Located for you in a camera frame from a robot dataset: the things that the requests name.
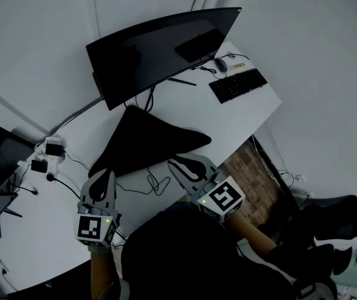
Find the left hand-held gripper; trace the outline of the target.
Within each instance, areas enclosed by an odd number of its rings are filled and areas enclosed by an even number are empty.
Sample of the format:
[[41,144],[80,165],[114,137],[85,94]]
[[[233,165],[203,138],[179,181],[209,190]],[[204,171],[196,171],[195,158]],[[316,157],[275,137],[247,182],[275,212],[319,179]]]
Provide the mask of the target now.
[[94,173],[81,189],[74,219],[76,240],[85,246],[107,248],[119,227],[121,214],[115,208],[116,177],[103,169]]

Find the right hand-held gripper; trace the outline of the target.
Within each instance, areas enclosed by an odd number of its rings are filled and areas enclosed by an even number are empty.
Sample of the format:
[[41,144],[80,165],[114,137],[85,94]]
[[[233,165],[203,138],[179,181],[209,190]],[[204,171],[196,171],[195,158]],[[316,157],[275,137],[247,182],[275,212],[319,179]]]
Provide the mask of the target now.
[[228,220],[245,199],[232,176],[226,176],[205,156],[177,154],[168,168],[199,211],[219,223]]

